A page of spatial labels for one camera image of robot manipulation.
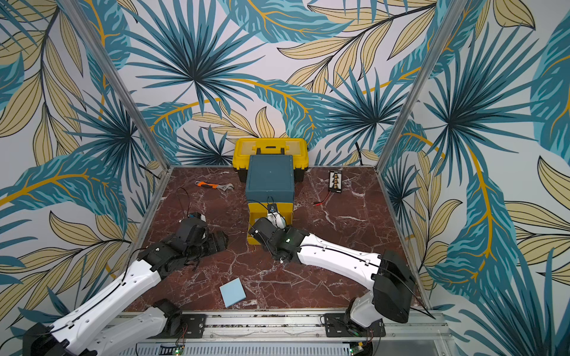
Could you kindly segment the teal yellow drawer cabinet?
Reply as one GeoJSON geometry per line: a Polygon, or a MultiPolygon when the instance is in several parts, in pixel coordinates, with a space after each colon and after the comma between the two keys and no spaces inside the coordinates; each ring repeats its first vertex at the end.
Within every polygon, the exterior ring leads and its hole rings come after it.
{"type": "Polygon", "coordinates": [[[249,209],[249,226],[267,217],[268,203],[276,203],[286,224],[292,224],[295,198],[292,157],[263,154],[251,156],[245,194],[249,209]]]}

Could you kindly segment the blue sticky note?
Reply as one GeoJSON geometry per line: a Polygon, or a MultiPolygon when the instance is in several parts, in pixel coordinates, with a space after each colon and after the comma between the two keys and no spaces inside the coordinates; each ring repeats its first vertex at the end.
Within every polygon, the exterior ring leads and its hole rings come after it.
{"type": "Polygon", "coordinates": [[[220,292],[226,308],[246,299],[246,292],[239,278],[222,285],[220,292]]]}

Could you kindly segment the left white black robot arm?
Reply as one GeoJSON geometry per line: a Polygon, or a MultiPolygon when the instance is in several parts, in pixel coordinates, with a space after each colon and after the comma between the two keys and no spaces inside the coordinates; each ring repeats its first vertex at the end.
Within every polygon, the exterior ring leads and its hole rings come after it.
{"type": "Polygon", "coordinates": [[[203,215],[180,222],[165,239],[137,250],[136,259],[93,298],[45,326],[37,323],[22,336],[24,355],[115,355],[157,335],[180,337],[186,330],[182,311],[162,299],[142,314],[110,327],[127,306],[168,276],[227,249],[222,231],[209,231],[203,215]]]}

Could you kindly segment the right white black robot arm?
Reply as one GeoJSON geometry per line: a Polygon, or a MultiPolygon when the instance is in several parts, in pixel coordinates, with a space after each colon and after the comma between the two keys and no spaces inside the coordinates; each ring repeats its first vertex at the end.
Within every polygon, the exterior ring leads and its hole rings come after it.
{"type": "Polygon", "coordinates": [[[408,322],[417,280],[396,252],[356,251],[291,225],[279,228],[267,218],[257,220],[249,234],[280,263],[323,268],[365,287],[347,308],[346,323],[367,328],[382,318],[408,322]]]}

